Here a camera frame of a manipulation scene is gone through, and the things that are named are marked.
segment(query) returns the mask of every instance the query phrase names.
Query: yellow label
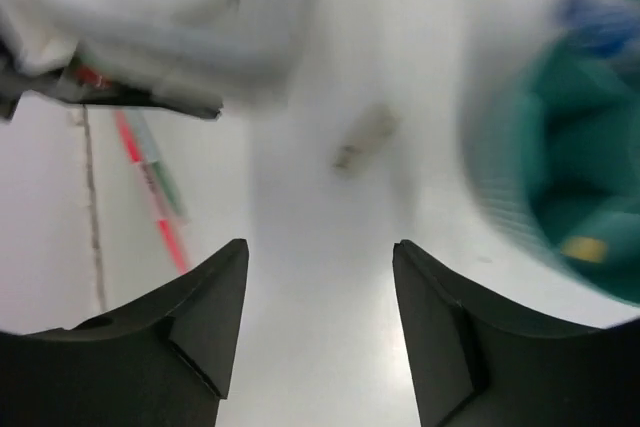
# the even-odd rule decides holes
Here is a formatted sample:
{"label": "yellow label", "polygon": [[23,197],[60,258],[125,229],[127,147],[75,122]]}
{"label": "yellow label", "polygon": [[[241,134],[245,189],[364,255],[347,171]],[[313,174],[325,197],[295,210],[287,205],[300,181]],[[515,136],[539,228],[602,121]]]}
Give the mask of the yellow label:
{"label": "yellow label", "polygon": [[605,242],[590,237],[572,237],[562,246],[562,253],[567,257],[597,264],[604,260],[607,250]]}

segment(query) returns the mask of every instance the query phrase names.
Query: blue object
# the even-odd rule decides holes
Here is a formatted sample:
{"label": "blue object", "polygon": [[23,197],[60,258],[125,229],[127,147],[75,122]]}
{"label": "blue object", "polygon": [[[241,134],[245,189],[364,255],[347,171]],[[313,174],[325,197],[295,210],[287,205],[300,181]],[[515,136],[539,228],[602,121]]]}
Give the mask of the blue object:
{"label": "blue object", "polygon": [[[591,0],[574,1],[557,4],[566,9],[556,14],[592,19],[581,17],[592,12]],[[621,2],[626,9],[640,0]],[[626,25],[630,35],[635,24]],[[470,179],[514,242],[552,268],[640,305],[640,84],[621,79],[612,59],[580,50],[576,30],[569,33],[471,131],[464,144]]]}
{"label": "blue object", "polygon": [[631,0],[560,0],[571,45],[606,60],[625,81],[640,79],[640,9]]}

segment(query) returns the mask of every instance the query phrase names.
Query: green container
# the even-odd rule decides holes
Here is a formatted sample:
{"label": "green container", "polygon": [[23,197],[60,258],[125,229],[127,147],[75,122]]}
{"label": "green container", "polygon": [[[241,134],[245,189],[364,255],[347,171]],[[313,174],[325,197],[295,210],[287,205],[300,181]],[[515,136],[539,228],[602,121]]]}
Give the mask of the green container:
{"label": "green container", "polygon": [[565,40],[476,127],[471,180],[514,241],[640,304],[640,92]]}

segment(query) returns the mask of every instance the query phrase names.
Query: green marker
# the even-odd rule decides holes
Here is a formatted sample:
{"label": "green marker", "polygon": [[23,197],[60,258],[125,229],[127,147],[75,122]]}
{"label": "green marker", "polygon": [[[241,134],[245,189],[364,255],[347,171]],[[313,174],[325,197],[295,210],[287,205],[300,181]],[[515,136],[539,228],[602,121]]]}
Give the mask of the green marker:
{"label": "green marker", "polygon": [[171,176],[169,169],[160,156],[158,146],[151,134],[151,130],[140,109],[124,109],[127,121],[131,126],[133,135],[138,141],[140,151],[145,163],[153,170],[160,188],[167,202],[175,214],[181,220],[186,220],[187,211],[178,191],[178,187]]}

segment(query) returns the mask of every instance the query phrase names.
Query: red pen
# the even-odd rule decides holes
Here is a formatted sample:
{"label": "red pen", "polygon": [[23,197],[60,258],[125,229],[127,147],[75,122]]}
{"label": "red pen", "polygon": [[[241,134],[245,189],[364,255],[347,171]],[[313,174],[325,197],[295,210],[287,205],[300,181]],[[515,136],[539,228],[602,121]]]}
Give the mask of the red pen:
{"label": "red pen", "polygon": [[178,273],[186,274],[189,271],[189,261],[171,217],[167,213],[162,193],[157,185],[153,171],[144,163],[136,139],[127,121],[124,112],[113,111],[113,118],[120,133],[120,139],[129,156],[129,161],[142,176],[145,194],[149,198],[156,227],[160,231],[162,240],[167,248]]}

